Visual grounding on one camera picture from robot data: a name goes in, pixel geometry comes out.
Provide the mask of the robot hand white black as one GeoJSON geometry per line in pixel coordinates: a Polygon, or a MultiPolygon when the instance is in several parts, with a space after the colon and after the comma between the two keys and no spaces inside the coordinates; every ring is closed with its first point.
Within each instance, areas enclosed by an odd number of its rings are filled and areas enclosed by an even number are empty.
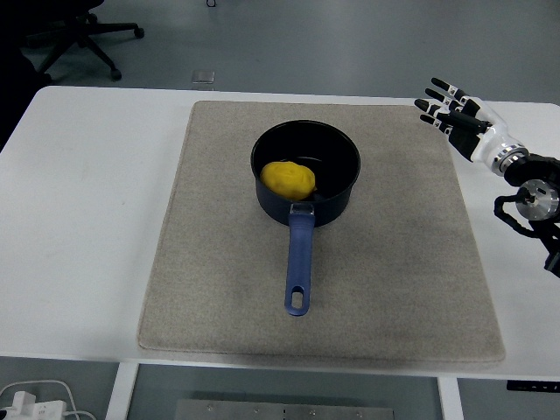
{"type": "Polygon", "coordinates": [[[422,111],[420,119],[441,131],[463,158],[501,175],[509,159],[529,154],[509,135],[506,122],[479,97],[437,78],[431,83],[435,87],[425,90],[430,98],[416,99],[414,105],[422,111]]]}

